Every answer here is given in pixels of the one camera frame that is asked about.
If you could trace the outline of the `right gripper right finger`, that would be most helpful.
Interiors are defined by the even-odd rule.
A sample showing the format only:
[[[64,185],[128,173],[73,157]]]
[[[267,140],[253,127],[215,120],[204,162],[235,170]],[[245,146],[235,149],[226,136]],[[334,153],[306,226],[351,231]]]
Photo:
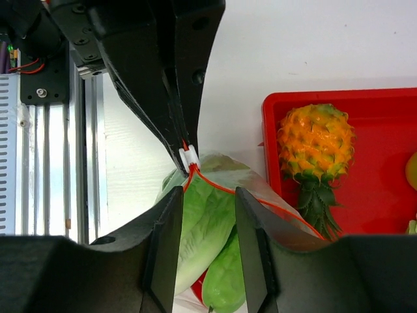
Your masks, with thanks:
[[[353,235],[330,243],[236,190],[249,312],[415,312],[416,237]]]

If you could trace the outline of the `green lettuce cabbage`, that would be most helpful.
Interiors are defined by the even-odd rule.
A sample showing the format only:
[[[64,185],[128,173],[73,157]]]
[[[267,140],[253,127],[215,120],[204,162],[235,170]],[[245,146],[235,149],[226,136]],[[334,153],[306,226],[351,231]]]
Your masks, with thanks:
[[[265,196],[266,181],[247,165],[219,153],[201,157],[201,173],[230,190],[243,187]],[[201,276],[224,247],[235,225],[235,196],[197,174],[184,193],[182,231],[175,283],[179,295]]]

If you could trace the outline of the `red bell pepper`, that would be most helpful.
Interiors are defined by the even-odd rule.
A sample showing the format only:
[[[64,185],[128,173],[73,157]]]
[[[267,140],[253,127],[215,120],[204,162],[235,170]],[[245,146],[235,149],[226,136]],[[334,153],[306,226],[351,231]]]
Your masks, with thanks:
[[[203,298],[202,298],[202,289],[203,289],[203,282],[205,280],[206,274],[207,274],[207,270],[205,270],[203,274],[191,286],[193,294],[197,297],[199,303],[203,306],[205,305],[203,303]]]

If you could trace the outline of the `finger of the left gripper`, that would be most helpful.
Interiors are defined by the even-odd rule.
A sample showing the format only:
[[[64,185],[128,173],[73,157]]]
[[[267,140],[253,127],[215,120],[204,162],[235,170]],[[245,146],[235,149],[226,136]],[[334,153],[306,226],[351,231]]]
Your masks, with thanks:
[[[183,138],[198,148],[197,129],[205,75],[225,1],[173,1],[175,72]]]
[[[173,64],[171,1],[88,1],[87,17],[123,102],[164,145],[183,176],[184,139]]]

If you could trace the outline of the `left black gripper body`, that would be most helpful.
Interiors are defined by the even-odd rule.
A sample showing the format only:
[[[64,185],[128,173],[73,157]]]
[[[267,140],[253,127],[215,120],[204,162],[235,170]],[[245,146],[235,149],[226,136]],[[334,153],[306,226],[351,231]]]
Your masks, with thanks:
[[[70,56],[84,80],[108,72],[94,33],[95,26],[89,19],[90,9],[100,3],[73,0],[49,2],[51,17],[70,44]]]

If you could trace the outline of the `clear zip top bag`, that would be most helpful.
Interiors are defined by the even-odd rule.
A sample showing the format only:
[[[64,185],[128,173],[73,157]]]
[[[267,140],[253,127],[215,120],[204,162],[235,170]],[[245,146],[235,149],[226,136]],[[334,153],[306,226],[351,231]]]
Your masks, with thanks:
[[[184,190],[174,291],[175,312],[259,312],[274,291],[268,245],[251,208],[322,237],[323,225],[300,216],[245,164],[180,145],[184,170],[172,171],[161,195]]]

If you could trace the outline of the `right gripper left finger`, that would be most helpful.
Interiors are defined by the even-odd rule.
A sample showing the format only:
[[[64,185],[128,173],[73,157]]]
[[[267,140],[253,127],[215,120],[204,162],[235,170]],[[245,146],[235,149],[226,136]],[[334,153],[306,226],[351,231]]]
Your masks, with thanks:
[[[2,312],[171,312],[183,189],[90,245],[1,238]]]

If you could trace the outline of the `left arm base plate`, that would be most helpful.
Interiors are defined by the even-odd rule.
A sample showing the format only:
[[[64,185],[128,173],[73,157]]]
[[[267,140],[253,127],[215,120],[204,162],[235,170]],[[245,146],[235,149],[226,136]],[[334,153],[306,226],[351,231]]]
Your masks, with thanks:
[[[29,67],[28,72],[44,65],[34,74],[20,75],[20,100],[26,105],[67,103],[70,96],[69,46],[65,42],[59,53]]]

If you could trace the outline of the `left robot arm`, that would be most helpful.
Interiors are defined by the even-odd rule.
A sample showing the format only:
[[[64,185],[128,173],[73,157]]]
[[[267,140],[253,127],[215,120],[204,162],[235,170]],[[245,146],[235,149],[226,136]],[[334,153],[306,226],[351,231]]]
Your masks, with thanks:
[[[188,176],[224,10],[224,1],[2,1],[1,28],[29,57],[53,57],[69,42],[79,67],[105,68],[121,100]]]

